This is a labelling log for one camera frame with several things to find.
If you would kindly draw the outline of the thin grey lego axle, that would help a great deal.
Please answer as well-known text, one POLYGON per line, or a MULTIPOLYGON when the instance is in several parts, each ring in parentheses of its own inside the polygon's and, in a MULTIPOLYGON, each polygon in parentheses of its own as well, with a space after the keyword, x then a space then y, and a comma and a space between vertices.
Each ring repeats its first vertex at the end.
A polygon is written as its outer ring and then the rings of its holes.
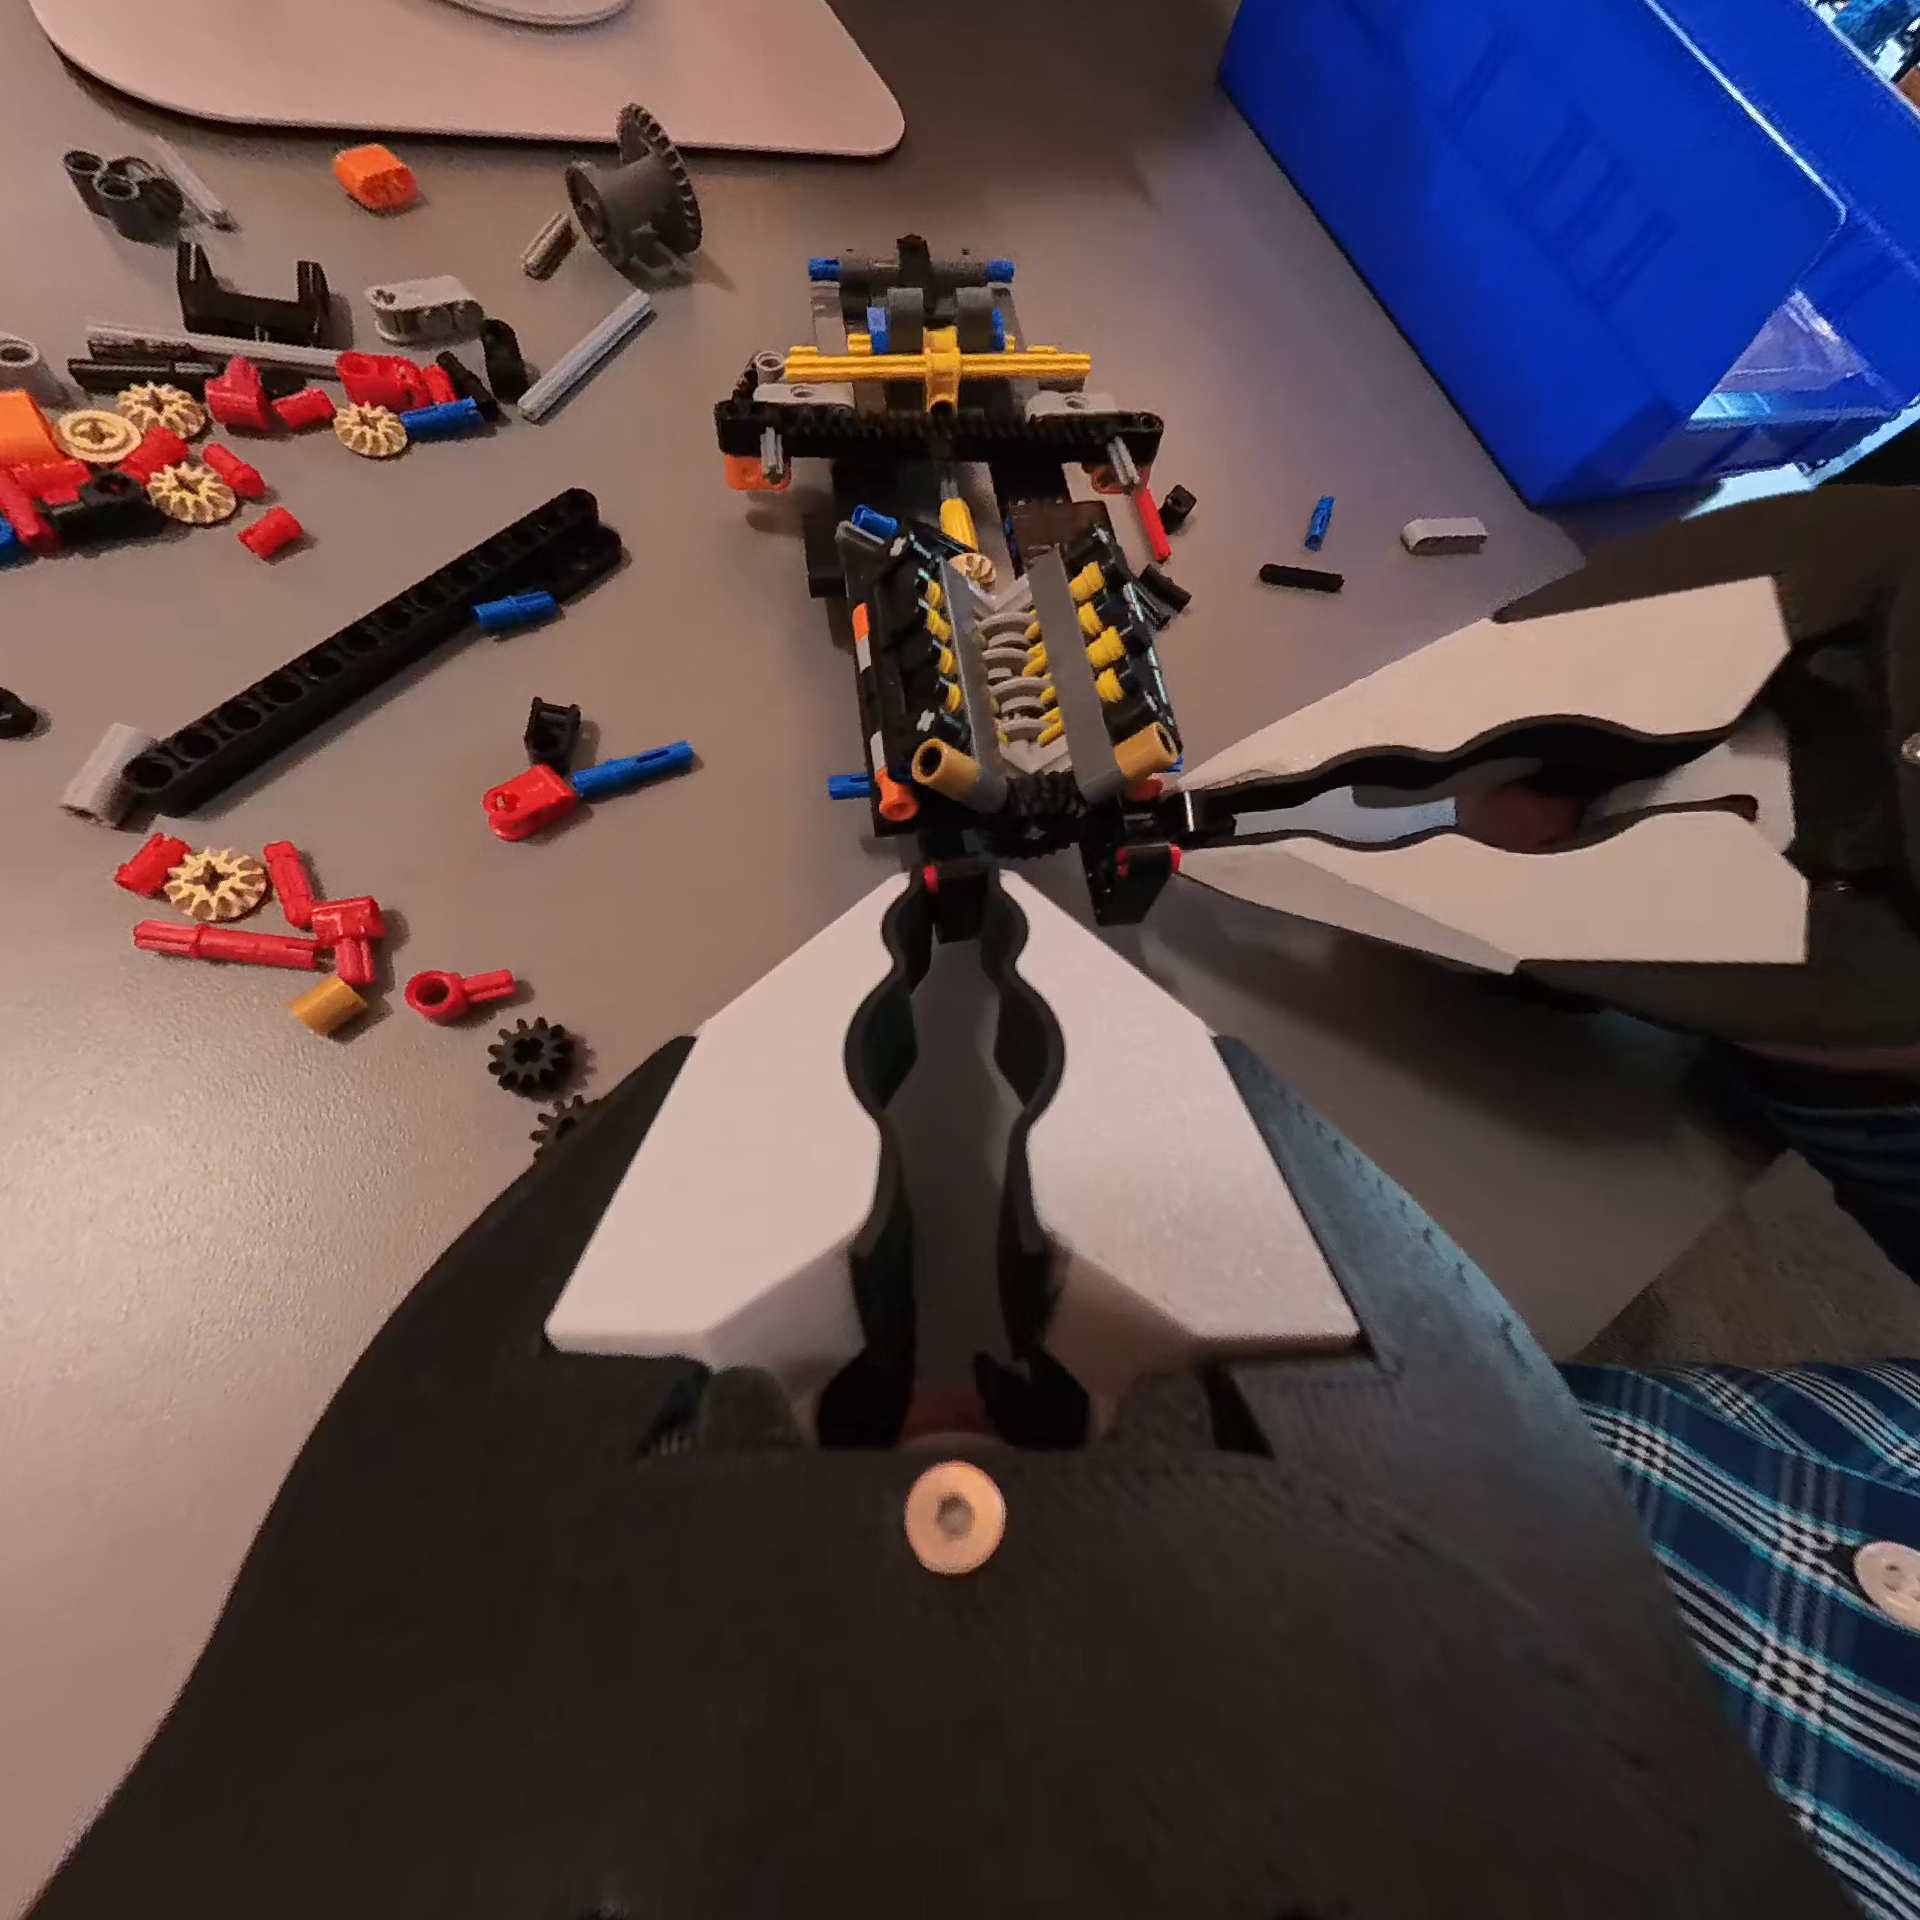
POLYGON ((227 209, 227 202, 220 201, 220 193, 210 188, 210 182, 184 159, 184 153, 177 146, 170 146, 166 136, 153 133, 150 149, 153 149, 156 169, 179 192, 179 201, 184 202, 194 223, 216 229, 216 232, 234 232, 236 229, 236 219, 234 219, 234 212, 227 209))

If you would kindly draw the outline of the light grey lego liftarm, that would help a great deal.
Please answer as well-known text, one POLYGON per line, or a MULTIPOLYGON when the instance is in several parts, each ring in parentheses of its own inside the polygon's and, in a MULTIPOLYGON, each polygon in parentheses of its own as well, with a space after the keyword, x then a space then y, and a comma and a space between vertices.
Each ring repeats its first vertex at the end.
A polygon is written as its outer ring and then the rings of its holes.
POLYGON ((453 275, 409 276, 364 289, 380 341, 400 349, 459 343, 482 328, 482 306, 453 275))

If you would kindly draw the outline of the blue plastic bin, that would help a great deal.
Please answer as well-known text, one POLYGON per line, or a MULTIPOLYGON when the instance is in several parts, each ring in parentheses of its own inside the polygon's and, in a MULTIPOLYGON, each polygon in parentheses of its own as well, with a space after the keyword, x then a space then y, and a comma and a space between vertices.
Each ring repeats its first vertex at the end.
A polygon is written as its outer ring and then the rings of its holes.
POLYGON ((1242 3, 1220 86, 1527 505, 1917 403, 1917 108, 1807 3, 1242 3))

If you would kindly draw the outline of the grey desk mat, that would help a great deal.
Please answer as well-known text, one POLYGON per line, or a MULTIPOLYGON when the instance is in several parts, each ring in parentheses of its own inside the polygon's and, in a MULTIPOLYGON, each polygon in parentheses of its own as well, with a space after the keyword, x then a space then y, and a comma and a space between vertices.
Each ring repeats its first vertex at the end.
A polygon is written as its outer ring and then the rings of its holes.
POLYGON ((543 35, 443 3, 27 3, 93 81, 194 121, 609 142, 629 103, 693 152, 886 158, 902 111, 824 3, 630 3, 543 35))

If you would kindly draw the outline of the long red lego axle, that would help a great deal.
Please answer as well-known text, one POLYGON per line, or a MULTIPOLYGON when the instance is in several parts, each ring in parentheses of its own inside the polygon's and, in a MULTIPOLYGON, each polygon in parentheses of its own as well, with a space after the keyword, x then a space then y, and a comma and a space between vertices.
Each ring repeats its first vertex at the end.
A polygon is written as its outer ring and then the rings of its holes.
POLYGON ((197 962, 243 962, 277 972, 320 972, 320 942, 300 935, 257 935, 222 922, 159 922, 132 928, 137 951, 187 958, 197 962))

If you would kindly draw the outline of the person's right forearm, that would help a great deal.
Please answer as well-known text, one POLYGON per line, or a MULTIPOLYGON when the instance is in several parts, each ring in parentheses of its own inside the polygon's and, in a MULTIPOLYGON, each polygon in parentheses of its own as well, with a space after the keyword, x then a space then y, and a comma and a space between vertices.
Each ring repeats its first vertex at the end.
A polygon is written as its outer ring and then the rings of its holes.
POLYGON ((1714 1053, 1774 1136, 1830 1185, 1839 1211, 1917 1279, 1917 1051, 1714 1053))

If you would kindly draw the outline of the light grey lego connector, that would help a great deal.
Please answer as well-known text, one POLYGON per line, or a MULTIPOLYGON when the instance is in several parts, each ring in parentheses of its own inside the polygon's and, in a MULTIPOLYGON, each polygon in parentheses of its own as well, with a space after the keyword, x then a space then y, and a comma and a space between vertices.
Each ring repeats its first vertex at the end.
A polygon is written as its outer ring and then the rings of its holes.
POLYGON ((153 733, 110 723, 59 791, 59 812, 82 822, 116 828, 132 808, 129 769, 153 745, 153 733))

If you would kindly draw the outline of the pile of small lego pieces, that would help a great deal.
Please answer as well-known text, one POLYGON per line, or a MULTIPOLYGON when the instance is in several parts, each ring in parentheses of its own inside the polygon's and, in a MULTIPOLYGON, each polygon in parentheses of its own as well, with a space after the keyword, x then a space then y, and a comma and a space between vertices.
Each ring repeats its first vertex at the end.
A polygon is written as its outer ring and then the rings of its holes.
POLYGON ((457 355, 336 355, 336 376, 234 356, 79 356, 63 373, 3 338, 3 563, 222 526, 284 505, 240 449, 333 438, 360 459, 476 435, 499 418, 457 355))

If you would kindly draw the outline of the black lego bracket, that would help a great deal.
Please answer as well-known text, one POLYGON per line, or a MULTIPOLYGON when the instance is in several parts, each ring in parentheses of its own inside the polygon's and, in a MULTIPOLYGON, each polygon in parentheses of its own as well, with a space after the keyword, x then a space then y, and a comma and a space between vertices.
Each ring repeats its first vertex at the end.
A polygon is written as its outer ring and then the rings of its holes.
POLYGON ((330 289, 317 261, 297 261, 294 298, 277 299, 226 286, 200 243, 177 241, 177 299, 187 331, 330 349, 330 289))

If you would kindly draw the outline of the dark grey lego differential gear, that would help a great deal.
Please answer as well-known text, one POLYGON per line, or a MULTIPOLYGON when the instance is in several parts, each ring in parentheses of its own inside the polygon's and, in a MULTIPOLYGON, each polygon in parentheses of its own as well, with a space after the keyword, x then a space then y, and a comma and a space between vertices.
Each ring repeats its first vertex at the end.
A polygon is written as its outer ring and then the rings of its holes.
POLYGON ((703 246, 703 212, 679 149, 639 103, 616 115, 616 158, 563 169, 572 218, 623 276, 686 282, 703 246))

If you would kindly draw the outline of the lego car chassis assembly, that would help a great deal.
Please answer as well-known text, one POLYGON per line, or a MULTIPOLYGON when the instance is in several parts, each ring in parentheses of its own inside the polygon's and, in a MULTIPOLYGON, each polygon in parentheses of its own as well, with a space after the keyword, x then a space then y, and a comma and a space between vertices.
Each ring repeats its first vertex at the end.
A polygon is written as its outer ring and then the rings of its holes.
POLYGON ((737 495, 824 469, 802 551, 847 611, 877 835, 927 869, 1074 852, 1094 919, 1134 925, 1183 866, 1159 636, 1190 598, 1132 501, 1162 419, 1030 338, 1014 272, 917 233, 810 256, 810 335, 753 355, 717 449, 737 495))

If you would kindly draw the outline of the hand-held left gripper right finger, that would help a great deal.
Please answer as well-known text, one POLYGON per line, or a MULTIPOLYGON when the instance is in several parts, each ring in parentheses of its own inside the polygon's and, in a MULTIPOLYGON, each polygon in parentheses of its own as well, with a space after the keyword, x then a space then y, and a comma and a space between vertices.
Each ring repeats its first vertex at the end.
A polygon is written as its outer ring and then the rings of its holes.
POLYGON ((1014 1443, 1083 1443, 1149 1373, 1350 1358, 1356 1315, 1214 1031, 1019 876, 980 919, 1017 1098, 997 1219, 1014 1443))

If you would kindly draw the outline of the long black lego beam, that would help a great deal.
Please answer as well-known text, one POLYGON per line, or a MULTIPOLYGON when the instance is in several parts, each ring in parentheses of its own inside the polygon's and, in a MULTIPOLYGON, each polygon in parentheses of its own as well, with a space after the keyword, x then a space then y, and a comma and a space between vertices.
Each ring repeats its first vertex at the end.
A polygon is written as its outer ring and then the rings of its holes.
POLYGON ((623 559, 597 498, 567 488, 429 571, 362 616, 312 643, 194 723, 132 756, 133 808, 190 813, 402 672, 476 629, 476 608, 544 591, 566 602, 623 559))

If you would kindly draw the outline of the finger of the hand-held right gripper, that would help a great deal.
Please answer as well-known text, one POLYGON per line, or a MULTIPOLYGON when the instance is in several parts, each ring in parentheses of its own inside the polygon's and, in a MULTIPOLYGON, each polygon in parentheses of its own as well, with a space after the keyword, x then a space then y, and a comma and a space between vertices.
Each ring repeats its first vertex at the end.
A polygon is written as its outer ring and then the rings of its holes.
POLYGON ((1187 769, 1184 793, 1340 786, 1432 793, 1572 728, 1656 748, 1723 738, 1787 661, 1769 578, 1526 619, 1477 619, 1187 769))
POLYGON ((1387 808, 1257 808, 1187 791, 1183 876, 1283 918, 1480 973, 1534 962, 1800 966, 1812 885, 1740 802, 1669 802, 1586 822, 1586 802, 1484 786, 1387 808))

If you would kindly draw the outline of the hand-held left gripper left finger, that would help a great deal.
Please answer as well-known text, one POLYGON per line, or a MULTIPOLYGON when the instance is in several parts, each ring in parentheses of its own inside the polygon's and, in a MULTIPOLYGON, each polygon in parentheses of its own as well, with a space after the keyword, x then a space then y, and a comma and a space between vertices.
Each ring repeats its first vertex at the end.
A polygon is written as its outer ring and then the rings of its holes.
POLYGON ((917 1063, 922 882, 882 879, 693 1038, 544 1318, 557 1352, 760 1369, 802 1399, 917 1372, 887 1106, 917 1063))

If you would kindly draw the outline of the dark grey double lego connector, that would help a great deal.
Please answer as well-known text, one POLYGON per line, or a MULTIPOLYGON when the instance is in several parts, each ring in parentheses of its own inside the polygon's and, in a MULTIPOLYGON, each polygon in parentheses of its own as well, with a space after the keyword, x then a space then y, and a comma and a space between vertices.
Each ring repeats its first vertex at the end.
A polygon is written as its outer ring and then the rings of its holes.
POLYGON ((179 185, 142 158, 100 158, 69 149, 59 158, 82 206, 132 243, 170 243, 183 223, 179 185))

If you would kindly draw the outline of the long grey lego rack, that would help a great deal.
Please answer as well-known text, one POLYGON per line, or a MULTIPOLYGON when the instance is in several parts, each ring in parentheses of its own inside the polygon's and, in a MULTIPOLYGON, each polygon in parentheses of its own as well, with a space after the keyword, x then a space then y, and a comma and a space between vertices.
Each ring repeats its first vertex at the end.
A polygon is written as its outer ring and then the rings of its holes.
POLYGON ((300 343, 243 341, 222 335, 184 331, 179 325, 124 325, 124 323, 82 323, 86 349, 96 359, 187 359, 200 356, 226 366, 246 356, 253 366, 274 366, 300 371, 302 376, 336 376, 336 349, 313 349, 300 343))

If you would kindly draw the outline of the person's plaid shirt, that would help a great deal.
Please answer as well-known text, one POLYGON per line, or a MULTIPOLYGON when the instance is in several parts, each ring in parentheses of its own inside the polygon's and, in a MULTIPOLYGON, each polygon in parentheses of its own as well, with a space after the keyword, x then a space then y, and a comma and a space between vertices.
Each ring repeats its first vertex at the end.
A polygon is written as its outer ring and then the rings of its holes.
POLYGON ((1700 1663, 1867 1918, 1917 1915, 1917 1362, 1563 1366, 1700 1663))

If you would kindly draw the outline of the tan lego bevel gear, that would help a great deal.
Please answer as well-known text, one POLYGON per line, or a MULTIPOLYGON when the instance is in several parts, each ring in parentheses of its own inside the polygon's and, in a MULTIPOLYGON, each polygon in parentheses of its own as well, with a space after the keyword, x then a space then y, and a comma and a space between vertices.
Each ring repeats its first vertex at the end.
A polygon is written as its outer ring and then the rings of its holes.
POLYGON ((270 893, 263 858, 240 848, 187 852, 159 882, 159 898, 197 922, 236 922, 270 893))

